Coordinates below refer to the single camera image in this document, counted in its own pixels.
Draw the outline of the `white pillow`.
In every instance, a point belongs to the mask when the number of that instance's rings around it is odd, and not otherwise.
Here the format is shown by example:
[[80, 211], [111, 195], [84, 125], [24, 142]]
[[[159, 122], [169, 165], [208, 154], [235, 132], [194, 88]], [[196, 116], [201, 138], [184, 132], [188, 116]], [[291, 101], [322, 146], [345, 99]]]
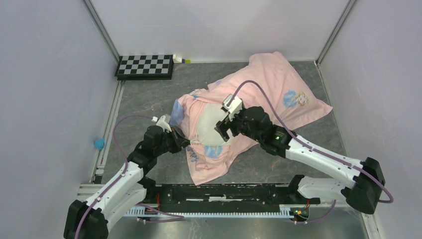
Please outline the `white pillow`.
[[196, 127], [198, 142], [203, 146], [231, 145], [233, 138], [224, 141], [215, 130], [216, 124], [226, 117], [226, 113], [219, 104], [206, 104], [202, 110]]

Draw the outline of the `blue and pink printed pillowcase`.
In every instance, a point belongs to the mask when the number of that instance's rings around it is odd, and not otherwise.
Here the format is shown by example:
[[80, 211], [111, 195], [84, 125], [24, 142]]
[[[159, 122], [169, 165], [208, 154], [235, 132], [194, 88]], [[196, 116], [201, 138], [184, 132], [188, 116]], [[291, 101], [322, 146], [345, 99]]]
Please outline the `blue and pink printed pillowcase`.
[[252, 55], [246, 67], [174, 102], [170, 123], [178, 126], [191, 142], [186, 151], [187, 163], [196, 185], [226, 174], [236, 157], [256, 144], [243, 135], [233, 137], [227, 146], [203, 146], [198, 142], [196, 127], [205, 105], [222, 105], [232, 93], [247, 108], [261, 106], [273, 123], [285, 124], [290, 130], [310, 124], [332, 110], [314, 96], [280, 52]]

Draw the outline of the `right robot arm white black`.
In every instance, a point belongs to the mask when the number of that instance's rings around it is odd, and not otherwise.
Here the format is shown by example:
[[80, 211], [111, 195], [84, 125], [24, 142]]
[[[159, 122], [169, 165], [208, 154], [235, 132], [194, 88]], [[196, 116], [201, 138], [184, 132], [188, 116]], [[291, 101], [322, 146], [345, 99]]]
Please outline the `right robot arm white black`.
[[291, 202], [300, 203], [305, 198], [342, 200], [353, 209], [371, 215], [382, 202], [385, 177], [378, 160], [349, 158], [315, 145], [273, 124], [262, 107], [238, 110], [221, 107], [221, 110], [225, 117], [216, 123], [215, 130], [224, 141], [241, 134], [257, 142], [268, 154], [306, 164], [329, 176], [296, 175], [287, 190]]

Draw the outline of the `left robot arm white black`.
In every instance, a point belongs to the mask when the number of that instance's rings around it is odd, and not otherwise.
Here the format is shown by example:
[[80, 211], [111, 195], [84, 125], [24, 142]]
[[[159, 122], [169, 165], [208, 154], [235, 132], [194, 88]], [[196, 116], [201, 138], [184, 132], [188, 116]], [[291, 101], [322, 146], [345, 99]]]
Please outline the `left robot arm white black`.
[[147, 128], [135, 150], [119, 171], [97, 192], [84, 201], [75, 200], [68, 209], [63, 237], [65, 239], [106, 239], [114, 225], [137, 203], [150, 203], [156, 189], [146, 181], [146, 174], [167, 152], [177, 153], [190, 141], [176, 126]]

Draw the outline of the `small blue object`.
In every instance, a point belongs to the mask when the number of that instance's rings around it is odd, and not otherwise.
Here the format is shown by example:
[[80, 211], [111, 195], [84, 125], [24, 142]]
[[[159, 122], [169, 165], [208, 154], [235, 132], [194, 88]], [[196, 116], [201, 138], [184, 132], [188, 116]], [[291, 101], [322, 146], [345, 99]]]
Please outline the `small blue object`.
[[100, 138], [94, 141], [94, 147], [97, 150], [99, 151], [103, 150], [104, 146], [105, 146], [105, 138]]

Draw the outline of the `black white checkerboard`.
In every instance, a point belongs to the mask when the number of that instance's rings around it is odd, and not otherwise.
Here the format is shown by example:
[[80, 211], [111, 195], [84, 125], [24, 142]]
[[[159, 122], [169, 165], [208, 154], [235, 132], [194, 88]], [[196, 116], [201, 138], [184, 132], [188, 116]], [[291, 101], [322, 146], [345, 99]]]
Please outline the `black white checkerboard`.
[[120, 81], [171, 80], [173, 55], [126, 55], [119, 57], [114, 76]]

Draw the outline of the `small white block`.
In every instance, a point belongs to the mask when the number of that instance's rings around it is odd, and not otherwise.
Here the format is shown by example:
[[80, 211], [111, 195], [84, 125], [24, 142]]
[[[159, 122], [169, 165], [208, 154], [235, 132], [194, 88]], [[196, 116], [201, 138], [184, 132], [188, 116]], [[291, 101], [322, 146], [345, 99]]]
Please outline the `small white block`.
[[172, 55], [172, 60], [173, 60], [173, 63], [175, 63], [175, 64], [183, 63], [183, 57], [181, 57], [180, 55], [177, 55], [177, 54]]

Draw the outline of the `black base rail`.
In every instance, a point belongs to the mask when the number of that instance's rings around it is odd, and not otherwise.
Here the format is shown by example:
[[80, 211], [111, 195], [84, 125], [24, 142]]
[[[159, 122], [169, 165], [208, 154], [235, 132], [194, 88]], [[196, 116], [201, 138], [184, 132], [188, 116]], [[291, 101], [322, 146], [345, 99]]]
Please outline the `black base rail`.
[[301, 208], [320, 199], [306, 199], [287, 184], [157, 184], [142, 203], [167, 213], [275, 213], [280, 205]]

